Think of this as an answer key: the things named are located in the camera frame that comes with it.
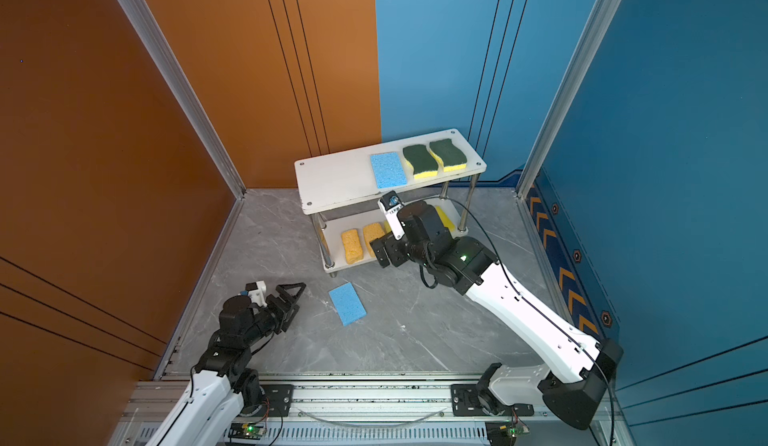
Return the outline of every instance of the shelf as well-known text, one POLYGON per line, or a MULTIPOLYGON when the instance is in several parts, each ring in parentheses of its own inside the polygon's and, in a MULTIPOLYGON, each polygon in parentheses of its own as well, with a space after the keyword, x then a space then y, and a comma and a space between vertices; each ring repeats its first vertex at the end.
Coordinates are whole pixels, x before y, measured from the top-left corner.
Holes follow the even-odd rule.
MULTIPOLYGON (((460 233, 456 229, 458 228, 460 215, 456 211, 456 208, 452 202, 440 200, 439 198, 431 198, 426 201, 428 204, 433 206, 439 206, 444 211, 446 216, 453 223, 453 228, 451 228, 451 235, 453 237, 458 238, 459 236, 466 236, 466 231, 464 231, 464 233, 460 233)), ((368 253, 368 248, 366 248, 366 242, 362 237, 362 228, 368 226, 372 222, 384 223, 385 221, 386 218, 384 217, 384 213, 379 210, 360 212, 360 214, 354 214, 351 216, 339 218, 338 220, 328 221, 326 223, 326 228, 322 232, 325 234, 326 242, 328 243, 328 250, 331 254, 331 258, 333 259, 334 266, 333 268, 325 268, 325 266, 323 266, 326 272, 340 271, 342 269, 347 269, 353 266, 359 266, 361 264, 366 264, 367 262, 375 261, 376 258, 371 256, 368 253), (360 237, 363 258, 362 260, 354 262, 353 264, 347 264, 346 255, 344 254, 344 245, 341 242, 341 233, 354 229, 357 229, 358 236, 360 237)))
POLYGON ((325 154, 294 163, 296 181, 299 185, 301 209, 304 214, 313 214, 341 208, 362 201, 378 199, 390 189, 376 187, 370 155, 379 153, 398 153, 408 183, 395 188, 397 192, 415 190, 450 180, 458 180, 485 172, 485 161, 470 146, 458 130, 445 130, 437 133, 414 136, 404 140, 375 144, 356 150, 325 154), (467 167, 463 170, 444 172, 440 168, 436 176, 415 180, 413 172, 402 156, 402 148, 411 144, 427 145, 431 141, 450 139, 467 157, 467 167))

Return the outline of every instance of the dark green scouring pad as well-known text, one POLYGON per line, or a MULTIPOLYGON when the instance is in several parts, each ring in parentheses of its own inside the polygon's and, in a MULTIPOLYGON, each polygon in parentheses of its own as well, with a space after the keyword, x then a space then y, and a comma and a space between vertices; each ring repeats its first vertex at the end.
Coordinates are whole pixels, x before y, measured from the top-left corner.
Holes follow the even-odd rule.
POLYGON ((402 155, 408 165, 413 168, 413 179, 429 178, 436 176, 438 171, 437 161, 429 153, 427 146, 414 144, 402 148, 402 155))
POLYGON ((433 141, 429 144, 429 149, 445 172, 463 170, 467 167, 467 157, 453 145, 450 139, 433 141))

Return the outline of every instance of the blue sponge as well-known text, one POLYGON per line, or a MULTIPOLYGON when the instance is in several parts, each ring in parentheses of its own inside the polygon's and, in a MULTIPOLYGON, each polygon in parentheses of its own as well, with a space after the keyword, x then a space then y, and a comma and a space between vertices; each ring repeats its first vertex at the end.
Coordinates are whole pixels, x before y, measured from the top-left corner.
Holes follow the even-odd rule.
POLYGON ((355 288, 348 282, 336 289, 331 289, 331 301, 339 313, 341 322, 347 326, 365 316, 366 309, 362 306, 360 298, 357 297, 355 288))
POLYGON ((376 176, 376 187, 380 190, 408 184, 398 153, 371 154, 371 166, 376 176))

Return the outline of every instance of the chevron marking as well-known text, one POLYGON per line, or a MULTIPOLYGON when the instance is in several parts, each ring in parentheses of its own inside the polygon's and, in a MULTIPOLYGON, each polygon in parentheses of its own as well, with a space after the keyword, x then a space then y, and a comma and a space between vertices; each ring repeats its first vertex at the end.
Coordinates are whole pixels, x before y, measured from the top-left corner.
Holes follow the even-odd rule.
POLYGON ((554 234, 554 231, 544 228, 544 240, 543 240, 544 249, 547 249, 547 236, 552 236, 553 238, 558 237, 558 235, 554 234))
POLYGON ((533 197, 531 198, 531 216, 533 215, 533 203, 534 202, 541 202, 542 198, 533 197))
POLYGON ((576 278, 574 278, 574 275, 573 275, 572 272, 570 272, 566 268, 560 268, 560 290, 561 291, 563 290, 563 276, 567 276, 567 277, 573 279, 574 281, 576 281, 576 278))
POLYGON ((548 220, 549 216, 547 216, 546 213, 544 213, 544 212, 537 212, 536 213, 536 230, 537 231, 541 231, 542 230, 542 228, 541 228, 541 226, 542 226, 542 218, 544 218, 545 220, 548 220))
POLYGON ((584 298, 581 297, 581 295, 576 294, 575 292, 573 292, 573 290, 568 291, 568 310, 571 312, 571 314, 574 313, 574 299, 576 301, 579 301, 584 306, 587 305, 586 301, 584 300, 584 298))
POLYGON ((600 334, 598 332, 598 327, 595 326, 594 324, 592 324, 592 321, 590 321, 589 319, 586 319, 582 315, 579 315, 579 317, 578 317, 578 328, 581 329, 581 331, 583 331, 584 330, 584 326, 587 326, 592 331, 594 331, 594 334, 596 334, 596 335, 600 334))

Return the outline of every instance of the blue wall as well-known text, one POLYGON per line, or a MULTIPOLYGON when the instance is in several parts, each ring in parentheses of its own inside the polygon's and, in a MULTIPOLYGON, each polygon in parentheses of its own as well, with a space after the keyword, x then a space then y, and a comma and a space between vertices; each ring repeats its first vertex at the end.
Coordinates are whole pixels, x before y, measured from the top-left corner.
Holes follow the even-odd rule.
POLYGON ((768 0, 623 0, 544 163, 621 327, 639 446, 768 444, 768 0), (656 374, 658 378, 640 382, 656 374))
POLYGON ((594 1, 376 0, 382 140, 456 128, 481 180, 521 167, 594 1))

